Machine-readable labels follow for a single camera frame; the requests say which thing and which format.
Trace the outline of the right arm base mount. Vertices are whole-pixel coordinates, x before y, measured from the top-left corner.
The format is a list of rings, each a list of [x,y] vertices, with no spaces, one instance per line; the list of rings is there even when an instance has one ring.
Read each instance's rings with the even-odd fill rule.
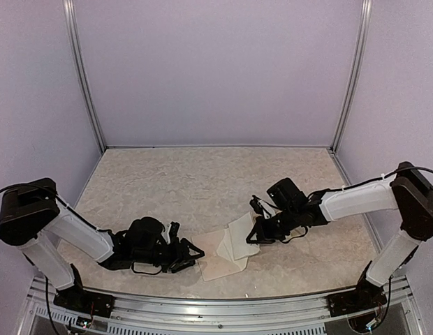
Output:
[[[326,297],[331,317],[357,313],[388,303],[383,287],[375,286],[366,280],[366,273],[371,263],[369,262],[361,273],[354,289]]]

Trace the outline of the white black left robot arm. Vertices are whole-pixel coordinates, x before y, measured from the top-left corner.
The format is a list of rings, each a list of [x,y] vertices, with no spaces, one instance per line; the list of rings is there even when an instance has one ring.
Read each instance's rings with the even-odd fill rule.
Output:
[[[174,274],[205,256],[188,239],[177,236],[177,222],[164,225],[146,216],[119,232],[96,227],[58,194],[51,178],[6,186],[0,189],[0,197],[0,240],[18,248],[78,311],[90,305],[91,296],[83,289],[79,271],[61,256],[50,234],[109,271],[135,271],[142,264],[153,266],[153,275]]]

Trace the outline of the translucent pink envelope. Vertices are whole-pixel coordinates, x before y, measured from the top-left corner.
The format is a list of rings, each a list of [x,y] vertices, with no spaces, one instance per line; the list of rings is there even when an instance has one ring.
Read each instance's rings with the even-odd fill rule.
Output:
[[[230,276],[246,269],[248,257],[239,260],[234,258],[228,229],[195,235],[191,240],[193,245],[205,253],[204,257],[198,259],[204,282]]]

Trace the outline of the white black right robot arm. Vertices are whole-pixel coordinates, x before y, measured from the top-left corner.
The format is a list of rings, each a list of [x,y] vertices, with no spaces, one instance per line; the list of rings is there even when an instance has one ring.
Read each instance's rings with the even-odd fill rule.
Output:
[[[353,216],[368,220],[392,216],[394,235],[366,266],[359,288],[350,295],[352,306],[364,310],[376,300],[377,289],[413,257],[423,242],[433,238],[433,184],[427,178],[429,174],[433,175],[432,169],[403,161],[379,177],[310,194],[299,189],[291,178],[283,178],[267,190],[271,203],[252,197],[257,217],[246,242],[287,244],[296,228],[308,230]]]

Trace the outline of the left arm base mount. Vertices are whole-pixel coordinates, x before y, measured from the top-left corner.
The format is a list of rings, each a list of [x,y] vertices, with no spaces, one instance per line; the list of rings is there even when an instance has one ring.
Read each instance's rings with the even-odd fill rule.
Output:
[[[73,285],[64,290],[56,289],[53,301],[54,305],[71,311],[89,314],[90,316],[110,318],[115,304],[115,297],[85,290],[79,271],[73,264],[71,264],[71,269],[74,275]]]

